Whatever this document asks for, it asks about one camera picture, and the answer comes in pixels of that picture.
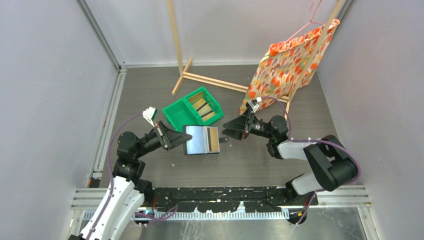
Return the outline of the gold striped card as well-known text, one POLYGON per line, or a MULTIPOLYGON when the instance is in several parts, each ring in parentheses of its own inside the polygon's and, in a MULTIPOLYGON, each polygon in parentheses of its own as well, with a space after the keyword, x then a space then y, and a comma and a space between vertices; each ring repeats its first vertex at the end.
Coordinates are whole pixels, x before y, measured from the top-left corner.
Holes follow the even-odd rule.
POLYGON ((199 92, 195 94, 194 96, 190 97, 188 101, 194 107, 196 112, 201 116, 212 111, 212 108, 210 107, 209 103, 206 101, 203 92, 199 92))
POLYGON ((206 127, 206 140, 208 153, 220 152, 219 133, 217 127, 206 127))

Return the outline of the black leather card holder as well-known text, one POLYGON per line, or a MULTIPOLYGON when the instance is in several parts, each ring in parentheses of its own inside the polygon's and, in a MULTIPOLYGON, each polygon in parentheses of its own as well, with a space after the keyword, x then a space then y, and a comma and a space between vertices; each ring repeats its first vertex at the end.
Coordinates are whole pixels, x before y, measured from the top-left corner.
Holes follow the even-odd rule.
POLYGON ((217 126, 203 126, 203 125, 184 125, 183 132, 185 134, 192 135, 192 139, 183 144, 184 155, 209 155, 209 154, 219 154, 220 153, 220 144, 227 143, 229 141, 228 136, 220 136, 219 130, 219 152, 217 153, 208 153, 207 146, 207 133, 206 127, 216 127, 217 126))

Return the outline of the green plastic two-compartment bin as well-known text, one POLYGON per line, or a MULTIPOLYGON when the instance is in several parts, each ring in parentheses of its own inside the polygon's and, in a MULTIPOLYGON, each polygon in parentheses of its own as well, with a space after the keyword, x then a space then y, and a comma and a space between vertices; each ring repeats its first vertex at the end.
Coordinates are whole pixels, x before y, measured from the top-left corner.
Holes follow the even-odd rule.
POLYGON ((224 116, 224 111, 220 103, 203 86, 164 107, 162 109, 162 113, 173 128, 179 132, 183 131, 183 126, 186 125, 210 126, 224 116), (201 115, 196 112, 189 102, 190 97, 200 92, 203 92, 204 98, 209 103, 211 109, 215 112, 215 116, 206 122, 202 121, 201 115))

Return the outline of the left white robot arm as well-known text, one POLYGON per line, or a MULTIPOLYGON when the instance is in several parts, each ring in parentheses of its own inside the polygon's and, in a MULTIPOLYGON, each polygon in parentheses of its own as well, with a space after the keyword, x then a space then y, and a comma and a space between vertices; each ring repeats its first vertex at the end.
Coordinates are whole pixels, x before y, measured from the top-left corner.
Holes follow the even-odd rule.
POLYGON ((168 128, 161 120, 139 138, 131 131, 117 139, 117 161, 110 170, 110 182, 89 223, 71 240, 118 240, 139 207, 154 199, 152 183, 141 179, 146 166, 141 157, 159 148, 172 150, 192 139, 192 135, 168 128))

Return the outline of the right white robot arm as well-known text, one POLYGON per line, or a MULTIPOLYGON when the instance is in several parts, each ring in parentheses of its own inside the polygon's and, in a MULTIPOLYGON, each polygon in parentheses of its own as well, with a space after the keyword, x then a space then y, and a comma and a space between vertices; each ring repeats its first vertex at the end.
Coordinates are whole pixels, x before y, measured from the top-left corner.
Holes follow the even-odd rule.
POLYGON ((296 140, 289 137, 285 117, 273 116, 268 122, 258 119, 252 109, 223 124, 222 133, 236 140, 249 135, 268 140, 266 148, 271 157, 307 161, 311 171, 290 180, 285 185, 285 198, 299 205, 306 194, 325 190, 331 192, 354 181, 359 168, 334 135, 322 139, 296 140))

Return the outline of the gold card with stripe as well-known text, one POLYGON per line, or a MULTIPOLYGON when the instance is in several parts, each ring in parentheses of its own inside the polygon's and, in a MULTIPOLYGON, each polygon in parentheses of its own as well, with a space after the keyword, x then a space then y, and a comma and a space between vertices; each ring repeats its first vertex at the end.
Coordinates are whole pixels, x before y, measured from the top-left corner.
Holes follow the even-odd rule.
POLYGON ((202 115, 201 115, 201 119, 202 119, 202 121, 203 122, 206 122, 206 121, 208 121, 209 119, 211 119, 212 117, 214 117, 216 114, 215 114, 215 112, 213 111, 213 110, 209 110, 209 111, 207 111, 207 112, 204 112, 202 115))

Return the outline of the wooden drying rack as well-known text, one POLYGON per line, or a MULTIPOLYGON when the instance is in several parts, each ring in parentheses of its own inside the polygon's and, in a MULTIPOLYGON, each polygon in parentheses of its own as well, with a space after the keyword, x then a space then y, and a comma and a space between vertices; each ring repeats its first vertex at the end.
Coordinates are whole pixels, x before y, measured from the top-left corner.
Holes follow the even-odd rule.
MULTIPOLYGON (((309 58, 306 61, 304 68, 302 69, 302 72, 298 75, 298 78, 296 79, 296 86, 293 88, 293 90, 287 96, 282 96, 282 97, 275 100, 278 103, 285 103, 286 104, 286 106, 284 108, 286 118, 288 118, 288 112, 289 112, 289 109, 290 109, 291 102, 292 102, 297 90, 301 86, 302 79, 305 77, 307 70, 309 70, 310 66, 312 65, 313 60, 318 58, 318 52, 320 50, 318 43, 321 43, 324 40, 325 34, 327 33, 328 29, 332 25, 333 19, 335 19, 337 17, 337 15, 340 13, 341 8, 343 7, 344 3, 345 3, 344 0, 338 0, 336 2, 336 4, 334 5, 334 8, 332 9, 332 12, 329 15, 327 22, 324 24, 323 30, 321 31, 321 34, 320 34, 320 36, 317 40, 317 43, 313 46, 311 53, 308 54, 309 58)), ((176 95, 176 93, 179 90, 184 79, 189 79, 189 80, 193 80, 193 81, 197 81, 197 82, 201 82, 201 83, 205 83, 205 84, 209 84, 209 85, 213 85, 213 86, 218 86, 220 88, 230 89, 230 90, 241 92, 241 93, 246 93, 248 91, 248 87, 246 87, 246 86, 242 86, 242 85, 239 85, 239 84, 235 84, 235 83, 231 83, 231 82, 227 82, 227 81, 223 81, 223 80, 218 80, 218 79, 215 79, 215 78, 206 77, 206 76, 203 76, 203 75, 198 75, 198 74, 194 74, 194 73, 189 72, 189 68, 192 64, 193 59, 190 57, 188 59, 188 62, 186 64, 183 64, 183 54, 182 54, 182 48, 181 48, 181 44, 180 44, 180 37, 179 37, 179 32, 178 32, 178 27, 177 27, 177 20, 176 20, 176 16, 175 16, 173 1, 167 0, 166 5, 167 5, 167 11, 168 11, 168 17, 169 17, 169 21, 170 21, 170 26, 171 26, 172 39, 173 39, 174 48, 175 48, 175 51, 176 51, 177 65, 178 65, 178 70, 179 70, 179 79, 177 80, 175 86, 173 87, 171 94, 173 96, 176 95)))

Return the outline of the floral orange cloth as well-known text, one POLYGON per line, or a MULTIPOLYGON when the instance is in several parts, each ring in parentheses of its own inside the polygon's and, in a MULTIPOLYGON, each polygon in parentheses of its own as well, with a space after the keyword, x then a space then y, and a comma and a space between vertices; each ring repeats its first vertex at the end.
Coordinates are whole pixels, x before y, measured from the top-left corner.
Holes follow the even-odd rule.
POLYGON ((291 94, 298 83, 301 88, 308 85, 339 24, 335 18, 322 41, 319 37, 323 25, 287 42, 271 44, 252 77, 238 112, 242 114, 251 99, 280 98, 291 94))

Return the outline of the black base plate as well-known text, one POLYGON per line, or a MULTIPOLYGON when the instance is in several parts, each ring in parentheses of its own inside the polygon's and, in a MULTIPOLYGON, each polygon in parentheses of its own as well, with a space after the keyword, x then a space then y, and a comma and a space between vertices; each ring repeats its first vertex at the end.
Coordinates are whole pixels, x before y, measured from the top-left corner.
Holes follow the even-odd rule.
POLYGON ((313 193, 295 196, 284 187, 239 186, 239 187, 156 187, 147 194, 144 205, 165 212, 178 206, 179 213, 235 212, 244 206, 247 213, 280 212, 282 207, 304 208, 312 200, 313 193))

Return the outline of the slotted metal rail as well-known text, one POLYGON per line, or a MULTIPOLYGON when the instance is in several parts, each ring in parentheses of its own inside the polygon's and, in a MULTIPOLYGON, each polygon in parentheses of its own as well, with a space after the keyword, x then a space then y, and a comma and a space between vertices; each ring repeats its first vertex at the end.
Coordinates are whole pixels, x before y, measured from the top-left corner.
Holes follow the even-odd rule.
POLYGON ((129 219, 148 222, 162 216, 167 217, 168 221, 288 220, 290 213, 287 208, 277 208, 276 211, 266 210, 265 212, 260 212, 259 210, 253 210, 249 212, 245 207, 241 207, 235 211, 212 212, 212 210, 207 210, 206 212, 200 212, 195 209, 193 212, 176 212, 172 214, 140 208, 138 213, 132 215, 129 219))

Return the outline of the aluminium corner frame post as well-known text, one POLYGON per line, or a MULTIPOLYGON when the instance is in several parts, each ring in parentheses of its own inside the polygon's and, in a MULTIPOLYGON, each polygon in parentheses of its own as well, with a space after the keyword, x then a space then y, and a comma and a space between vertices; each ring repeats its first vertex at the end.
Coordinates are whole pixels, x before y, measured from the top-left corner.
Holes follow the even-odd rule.
POLYGON ((86 18, 89 26, 91 27, 94 35, 96 36, 97 40, 99 41, 101 47, 105 51, 106 55, 108 56, 109 60, 112 62, 113 66, 118 70, 121 71, 123 68, 123 64, 119 63, 116 55, 114 54, 111 45, 109 44, 108 40, 106 39, 105 34, 103 33, 98 21, 96 20, 92 10, 89 7, 89 4, 86 0, 76 0, 76 3, 80 7, 84 17, 86 18))

